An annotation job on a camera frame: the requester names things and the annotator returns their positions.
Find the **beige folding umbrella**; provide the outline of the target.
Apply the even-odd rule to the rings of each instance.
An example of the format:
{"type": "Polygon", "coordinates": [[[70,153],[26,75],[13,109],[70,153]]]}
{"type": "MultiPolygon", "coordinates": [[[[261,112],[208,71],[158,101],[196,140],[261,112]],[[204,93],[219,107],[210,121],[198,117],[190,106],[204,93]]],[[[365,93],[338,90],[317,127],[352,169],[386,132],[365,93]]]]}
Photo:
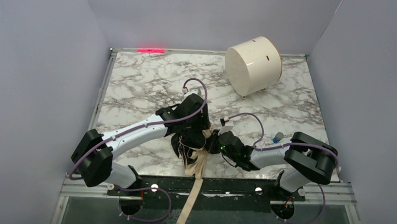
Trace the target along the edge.
{"type": "Polygon", "coordinates": [[[192,150],[191,148],[182,145],[179,138],[179,135],[182,132],[176,133],[172,136],[170,140],[171,146],[176,156],[183,161],[184,173],[186,176],[194,176],[195,182],[175,224],[185,224],[193,209],[194,203],[203,184],[203,177],[205,175],[209,154],[206,150],[192,150]]]}

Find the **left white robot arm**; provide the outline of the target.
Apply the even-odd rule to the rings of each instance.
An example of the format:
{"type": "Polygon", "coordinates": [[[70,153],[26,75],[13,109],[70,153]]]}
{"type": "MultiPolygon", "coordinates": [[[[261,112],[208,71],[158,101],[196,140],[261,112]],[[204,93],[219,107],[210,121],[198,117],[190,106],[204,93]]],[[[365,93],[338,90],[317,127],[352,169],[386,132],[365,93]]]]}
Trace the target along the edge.
{"type": "Polygon", "coordinates": [[[187,95],[181,103],[164,107],[139,123],[126,128],[100,134],[96,129],[87,131],[81,138],[71,159],[74,166],[69,174],[71,180],[75,171],[79,180],[87,187],[103,182],[124,189],[136,188],[141,178],[134,167],[114,163],[114,159],[127,150],[154,139],[184,132],[202,132],[210,128],[208,105],[197,94],[187,95]]]}

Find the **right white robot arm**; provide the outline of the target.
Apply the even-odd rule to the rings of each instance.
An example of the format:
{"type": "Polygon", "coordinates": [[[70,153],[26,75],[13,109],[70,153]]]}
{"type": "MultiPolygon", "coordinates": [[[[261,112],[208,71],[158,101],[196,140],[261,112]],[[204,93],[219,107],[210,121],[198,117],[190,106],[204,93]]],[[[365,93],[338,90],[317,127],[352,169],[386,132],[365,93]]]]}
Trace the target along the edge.
{"type": "Polygon", "coordinates": [[[289,142],[266,148],[245,145],[231,131],[215,132],[209,137],[209,153],[222,154],[245,171],[258,171],[268,166],[289,164],[280,173],[275,190],[284,194],[296,192],[310,182],[330,183],[333,170],[338,167],[338,151],[303,132],[295,132],[289,142]]]}

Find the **cream cylindrical umbrella stand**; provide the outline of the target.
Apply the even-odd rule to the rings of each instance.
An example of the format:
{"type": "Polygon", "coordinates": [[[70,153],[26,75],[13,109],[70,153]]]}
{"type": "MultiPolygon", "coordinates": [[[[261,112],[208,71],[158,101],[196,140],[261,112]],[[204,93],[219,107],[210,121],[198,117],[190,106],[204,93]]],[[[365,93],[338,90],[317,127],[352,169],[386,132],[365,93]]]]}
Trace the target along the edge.
{"type": "Polygon", "coordinates": [[[225,71],[234,90],[243,98],[276,84],[283,73],[276,46],[260,36],[228,48],[225,71]]]}

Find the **small blue capped bottle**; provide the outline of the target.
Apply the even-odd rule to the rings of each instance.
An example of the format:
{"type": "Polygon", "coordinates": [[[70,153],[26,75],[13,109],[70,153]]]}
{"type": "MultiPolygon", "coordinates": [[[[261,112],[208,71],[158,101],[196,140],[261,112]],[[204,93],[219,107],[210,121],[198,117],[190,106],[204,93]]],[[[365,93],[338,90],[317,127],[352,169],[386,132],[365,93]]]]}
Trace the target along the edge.
{"type": "Polygon", "coordinates": [[[279,143],[284,138],[284,134],[282,132],[277,132],[273,137],[272,141],[276,144],[279,143]]]}

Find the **pink tape strip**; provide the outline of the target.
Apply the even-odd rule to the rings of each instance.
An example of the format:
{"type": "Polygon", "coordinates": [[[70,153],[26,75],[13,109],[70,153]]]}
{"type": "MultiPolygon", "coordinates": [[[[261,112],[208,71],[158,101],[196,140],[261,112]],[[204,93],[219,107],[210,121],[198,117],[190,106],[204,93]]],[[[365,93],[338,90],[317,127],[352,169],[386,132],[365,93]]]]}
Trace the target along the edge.
{"type": "Polygon", "coordinates": [[[165,52],[164,49],[159,49],[159,48],[139,48],[136,51],[137,53],[159,53],[159,54],[163,54],[165,52]]]}

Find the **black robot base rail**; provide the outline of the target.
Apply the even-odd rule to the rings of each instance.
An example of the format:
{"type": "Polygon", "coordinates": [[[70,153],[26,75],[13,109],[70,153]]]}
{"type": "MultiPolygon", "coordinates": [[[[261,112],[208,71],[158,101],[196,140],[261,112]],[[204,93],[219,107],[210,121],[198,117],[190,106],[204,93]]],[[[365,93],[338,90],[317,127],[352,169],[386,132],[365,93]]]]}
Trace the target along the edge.
{"type": "MultiPolygon", "coordinates": [[[[141,176],[135,186],[109,185],[107,194],[117,196],[126,213],[144,209],[182,209],[195,183],[192,177],[141,176]]],[[[302,188],[284,194],[274,180],[205,178],[193,210],[277,213],[290,218],[294,204],[305,201],[302,188]]]]}

